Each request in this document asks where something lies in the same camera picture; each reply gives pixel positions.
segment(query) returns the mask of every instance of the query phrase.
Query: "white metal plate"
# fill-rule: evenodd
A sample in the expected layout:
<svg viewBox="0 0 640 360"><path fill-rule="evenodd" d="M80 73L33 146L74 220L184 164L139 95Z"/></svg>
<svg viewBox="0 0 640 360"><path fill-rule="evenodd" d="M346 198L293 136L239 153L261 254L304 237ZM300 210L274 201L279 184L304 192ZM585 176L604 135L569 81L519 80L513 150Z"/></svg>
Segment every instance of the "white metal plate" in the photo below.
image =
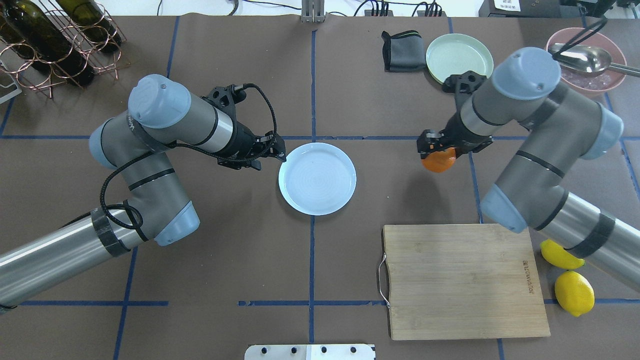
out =
<svg viewBox="0 0 640 360"><path fill-rule="evenodd" d="M246 349L244 360L375 360L375 348L367 344L253 345Z"/></svg>

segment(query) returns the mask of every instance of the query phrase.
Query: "white label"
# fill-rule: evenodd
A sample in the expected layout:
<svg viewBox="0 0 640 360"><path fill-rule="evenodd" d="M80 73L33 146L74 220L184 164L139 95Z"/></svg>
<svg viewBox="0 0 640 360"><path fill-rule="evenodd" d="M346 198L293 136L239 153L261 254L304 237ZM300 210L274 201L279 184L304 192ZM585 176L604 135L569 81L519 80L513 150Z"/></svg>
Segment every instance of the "white label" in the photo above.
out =
<svg viewBox="0 0 640 360"><path fill-rule="evenodd" d="M520 0L493 0L493 3L497 9L506 12L520 11Z"/></svg>

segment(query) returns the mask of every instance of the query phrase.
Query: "white plate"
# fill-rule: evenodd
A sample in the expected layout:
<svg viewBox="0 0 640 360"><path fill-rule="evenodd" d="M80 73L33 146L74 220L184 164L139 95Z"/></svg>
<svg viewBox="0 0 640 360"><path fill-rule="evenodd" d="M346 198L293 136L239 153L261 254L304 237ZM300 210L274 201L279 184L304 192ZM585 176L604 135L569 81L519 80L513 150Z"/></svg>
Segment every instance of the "white plate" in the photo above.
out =
<svg viewBox="0 0 640 360"><path fill-rule="evenodd" d="M343 207L356 188L356 169L349 156L327 143L308 143L287 155L278 184L294 209L327 215Z"/></svg>
<svg viewBox="0 0 640 360"><path fill-rule="evenodd" d="M464 34L446 34L427 47L427 69L439 82L450 75L472 70L486 77L493 72L493 57L489 49L475 38Z"/></svg>

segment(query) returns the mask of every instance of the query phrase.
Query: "wooden cutting board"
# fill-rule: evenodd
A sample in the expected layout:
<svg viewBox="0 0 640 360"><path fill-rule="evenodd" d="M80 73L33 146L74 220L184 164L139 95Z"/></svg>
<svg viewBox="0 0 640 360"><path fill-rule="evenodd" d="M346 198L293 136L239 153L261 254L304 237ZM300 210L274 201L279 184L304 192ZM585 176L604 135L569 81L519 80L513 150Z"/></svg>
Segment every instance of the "wooden cutting board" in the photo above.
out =
<svg viewBox="0 0 640 360"><path fill-rule="evenodd" d="M391 338L550 336L528 231L385 225Z"/></svg>

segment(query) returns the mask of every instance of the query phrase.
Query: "wine bottle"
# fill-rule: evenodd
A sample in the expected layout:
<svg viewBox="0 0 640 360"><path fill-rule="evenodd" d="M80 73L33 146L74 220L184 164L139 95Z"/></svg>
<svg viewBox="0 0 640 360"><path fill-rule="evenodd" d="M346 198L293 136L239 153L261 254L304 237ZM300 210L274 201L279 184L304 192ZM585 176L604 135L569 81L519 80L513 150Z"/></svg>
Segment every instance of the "wine bottle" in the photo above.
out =
<svg viewBox="0 0 640 360"><path fill-rule="evenodd" d="M84 56L47 18L45 13L28 0L0 0L5 20L43 59L56 63L53 72L67 79L71 85L86 86L95 72Z"/></svg>
<svg viewBox="0 0 640 360"><path fill-rule="evenodd" d="M15 32L15 30L6 23L4 17L0 16L0 40L2 40L5 44L18 44L24 41L22 36ZM42 63L35 59L35 53L33 49L26 45L17 45L11 48L20 58L23 60L31 61L31 67L39 71L43 75L49 75L51 72L51 66L49 64Z"/></svg>
<svg viewBox="0 0 640 360"><path fill-rule="evenodd" d="M113 53L118 50L118 46L115 44L122 44L122 39L120 35L116 33L116 29L110 21L104 17L102 10L94 0L56 0L56 2L76 24L82 27L89 27L83 30L83 33L91 42L100 44L104 43L108 39L108 36L112 37L109 43L100 49L100 51L103 53Z"/></svg>

